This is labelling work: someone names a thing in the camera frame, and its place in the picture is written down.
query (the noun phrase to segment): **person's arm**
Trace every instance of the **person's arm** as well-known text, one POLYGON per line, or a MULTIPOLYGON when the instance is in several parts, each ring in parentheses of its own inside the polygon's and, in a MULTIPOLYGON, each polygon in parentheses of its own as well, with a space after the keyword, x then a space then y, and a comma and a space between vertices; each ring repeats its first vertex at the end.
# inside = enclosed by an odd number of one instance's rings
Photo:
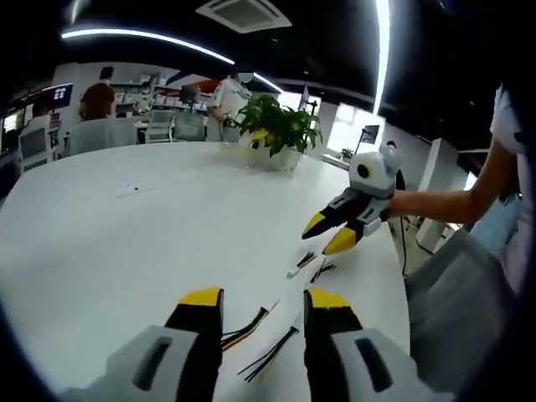
POLYGON ((87 111, 87 106, 85 105, 84 101, 81 101, 80 106, 78 106, 78 116, 80 116, 80 119, 84 119, 85 111, 87 111))
POLYGON ((220 109, 221 101, 224 97, 226 85, 227 85, 226 80, 221 80, 219 82, 218 86, 214 90, 212 99, 207 105, 207 110, 209 111, 209 114, 217 121, 223 121, 225 120, 225 117, 226 117, 225 114, 220 109))
POLYGON ((116 114, 116 92, 113 88, 107 85, 106 93, 106 115, 115 115, 116 114))
POLYGON ((452 193, 397 191, 390 201, 389 212, 395 216, 422 216, 458 224, 476 222, 506 187, 515 166, 515 155, 493 140, 486 163, 472 189, 452 193))

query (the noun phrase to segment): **person's hand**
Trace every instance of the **person's hand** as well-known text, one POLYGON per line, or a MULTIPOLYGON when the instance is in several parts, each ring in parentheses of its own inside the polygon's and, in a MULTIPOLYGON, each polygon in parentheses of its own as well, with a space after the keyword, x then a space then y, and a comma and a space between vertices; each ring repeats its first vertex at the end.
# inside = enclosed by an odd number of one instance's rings
POLYGON ((235 121, 231 119, 229 116, 225 116, 225 118, 222 120, 222 124, 224 127, 235 127, 235 121))

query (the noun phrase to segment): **led light strip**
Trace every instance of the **led light strip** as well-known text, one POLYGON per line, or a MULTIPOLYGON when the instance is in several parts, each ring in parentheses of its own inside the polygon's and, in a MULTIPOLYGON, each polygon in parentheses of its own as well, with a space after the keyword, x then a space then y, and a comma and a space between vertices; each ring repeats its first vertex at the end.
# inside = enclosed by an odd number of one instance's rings
MULTIPOLYGON (((76 30, 70 30, 68 32, 63 32, 61 34, 62 39, 71 39, 71 38, 78 38, 80 36, 91 36, 91 35, 126 35, 126 36, 137 36, 141 38, 149 38, 149 39, 157 39, 162 40, 163 42, 169 42, 172 44, 178 44, 179 46, 183 46, 192 50, 196 50, 200 53, 207 54, 209 56, 212 56, 216 59, 219 59, 221 61, 224 61, 227 64, 234 64, 235 62, 232 59, 229 59, 225 56, 222 56, 221 54, 217 54, 213 52, 212 50, 208 50, 206 48, 203 48, 201 46, 198 46, 196 44, 191 44, 189 42, 186 42, 185 40, 171 38, 169 36, 159 35, 157 33, 150 33, 150 32, 143 32, 143 31, 136 31, 134 29, 118 29, 118 28, 93 28, 93 29, 76 29, 76 30)), ((260 74, 253 73, 253 76, 258 79, 260 82, 268 85, 269 87, 273 88, 274 90, 278 91, 279 93, 283 93, 284 90, 281 89, 279 86, 268 80, 267 78, 263 77, 260 74)))
POLYGON ((378 83, 376 84, 376 98, 374 99, 373 114, 378 115, 379 105, 384 95, 385 78, 387 77, 387 63, 389 62, 389 42, 391 21, 389 16, 389 0, 376 0, 376 13, 379 26, 379 65, 378 83))

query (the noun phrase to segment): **white chair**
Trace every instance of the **white chair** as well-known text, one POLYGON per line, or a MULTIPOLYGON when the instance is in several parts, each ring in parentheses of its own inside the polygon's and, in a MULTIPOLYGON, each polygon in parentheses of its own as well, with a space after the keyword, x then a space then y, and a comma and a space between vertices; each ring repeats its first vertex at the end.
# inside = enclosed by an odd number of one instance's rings
POLYGON ((145 143, 170 142, 171 123, 175 116, 174 111, 151 111, 149 125, 145 131, 145 143))
POLYGON ((175 141, 204 141, 204 121, 199 113, 177 111, 175 113, 175 129, 173 130, 175 141))
POLYGON ((50 145, 49 116, 33 119, 18 136, 21 173, 54 160, 50 145))
POLYGON ((134 119, 110 119, 111 143, 113 147, 136 145, 137 129, 134 119))
POLYGON ((70 133, 69 155, 136 144, 137 129, 132 119, 82 121, 70 133))

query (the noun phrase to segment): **white shirt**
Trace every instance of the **white shirt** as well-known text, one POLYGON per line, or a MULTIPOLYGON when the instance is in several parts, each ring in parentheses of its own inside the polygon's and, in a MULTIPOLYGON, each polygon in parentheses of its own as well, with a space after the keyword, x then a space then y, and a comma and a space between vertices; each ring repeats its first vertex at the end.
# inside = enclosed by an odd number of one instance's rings
POLYGON ((44 128, 44 130, 48 133, 50 129, 50 115, 42 115, 39 117, 34 117, 28 122, 28 125, 22 131, 20 132, 20 137, 24 137, 25 135, 29 134, 30 132, 39 130, 41 128, 44 128))
POLYGON ((240 120, 238 112, 248 104, 250 98, 251 92, 229 76, 219 82, 207 106, 216 106, 224 115, 240 120))
POLYGON ((501 86, 495 96, 495 111, 491 126, 493 138, 518 159, 519 187, 522 194, 522 210, 518 219, 518 232, 510 239, 501 255, 504 274, 517 293, 527 270, 531 225, 533 222, 533 200, 529 191, 529 171, 525 146, 518 140, 521 127, 513 111, 508 92, 501 86))
POLYGON ((152 106, 152 98, 149 94, 137 94, 134 105, 139 113, 148 112, 152 106))

